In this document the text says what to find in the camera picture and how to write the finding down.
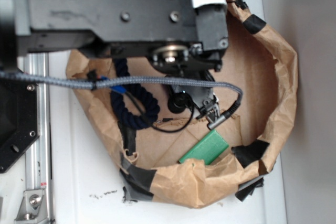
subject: white wall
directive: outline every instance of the white wall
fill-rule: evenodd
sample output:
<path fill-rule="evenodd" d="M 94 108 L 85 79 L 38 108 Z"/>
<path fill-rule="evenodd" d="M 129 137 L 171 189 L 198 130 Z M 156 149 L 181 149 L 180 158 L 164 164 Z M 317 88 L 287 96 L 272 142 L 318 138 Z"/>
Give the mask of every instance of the white wall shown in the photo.
<path fill-rule="evenodd" d="M 263 0 L 299 54 L 295 128 L 282 151 L 289 224 L 336 220 L 336 0 Z"/>

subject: black braided cable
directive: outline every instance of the black braided cable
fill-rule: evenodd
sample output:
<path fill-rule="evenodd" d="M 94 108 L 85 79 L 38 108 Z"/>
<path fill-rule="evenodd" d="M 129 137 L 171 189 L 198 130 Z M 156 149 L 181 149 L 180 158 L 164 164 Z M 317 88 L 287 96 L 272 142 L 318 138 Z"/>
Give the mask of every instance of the black braided cable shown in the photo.
<path fill-rule="evenodd" d="M 113 59 L 113 63 L 118 77 L 130 76 L 126 59 Z M 138 83 L 124 85 L 124 88 L 143 104 L 146 111 L 145 116 L 151 124 L 158 120 L 160 107 L 157 99 L 150 92 Z M 129 112 L 125 106 L 123 95 L 111 92 L 111 105 L 117 118 L 126 126 L 135 130 L 146 129 L 151 126 L 141 116 Z"/>

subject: black metal plate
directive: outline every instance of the black metal plate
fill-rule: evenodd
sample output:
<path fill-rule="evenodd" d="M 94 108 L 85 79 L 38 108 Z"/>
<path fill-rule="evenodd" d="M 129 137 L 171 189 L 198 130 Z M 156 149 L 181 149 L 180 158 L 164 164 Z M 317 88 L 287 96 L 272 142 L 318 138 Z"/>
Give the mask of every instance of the black metal plate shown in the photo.
<path fill-rule="evenodd" d="M 0 80 L 0 173 L 38 138 L 36 84 Z"/>

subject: gray braided cable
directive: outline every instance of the gray braided cable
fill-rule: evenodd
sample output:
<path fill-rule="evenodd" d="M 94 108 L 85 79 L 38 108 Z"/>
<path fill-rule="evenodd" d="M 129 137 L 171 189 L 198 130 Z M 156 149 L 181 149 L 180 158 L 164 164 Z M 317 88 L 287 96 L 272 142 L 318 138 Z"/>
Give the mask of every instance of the gray braided cable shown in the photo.
<path fill-rule="evenodd" d="M 0 79 L 23 81 L 23 82 L 37 82 L 45 83 L 49 85 L 56 85 L 71 89 L 89 89 L 94 87 L 91 81 L 87 80 L 67 80 L 53 77 L 37 76 L 26 73 L 6 73 L 0 71 Z M 222 87 L 231 89 L 239 94 L 237 101 L 241 101 L 243 91 L 227 82 L 215 82 L 215 81 L 203 81 L 184 79 L 179 77 L 152 77 L 152 76 L 130 76 L 130 77 L 118 77 L 110 80 L 102 80 L 96 83 L 97 89 L 109 88 L 112 86 L 135 84 L 135 83 L 153 83 L 163 85 L 181 85 L 181 86 L 194 86 L 194 87 Z"/>

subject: green sponge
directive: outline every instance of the green sponge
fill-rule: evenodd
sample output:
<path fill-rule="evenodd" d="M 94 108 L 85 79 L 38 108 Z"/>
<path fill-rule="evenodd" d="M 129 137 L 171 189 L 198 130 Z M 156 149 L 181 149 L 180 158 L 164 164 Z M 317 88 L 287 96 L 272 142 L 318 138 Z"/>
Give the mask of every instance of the green sponge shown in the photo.
<path fill-rule="evenodd" d="M 195 158 L 203 159 L 205 165 L 209 165 L 228 147 L 229 144 L 222 136 L 216 130 L 212 130 L 181 157 L 179 162 L 183 163 L 188 158 Z"/>

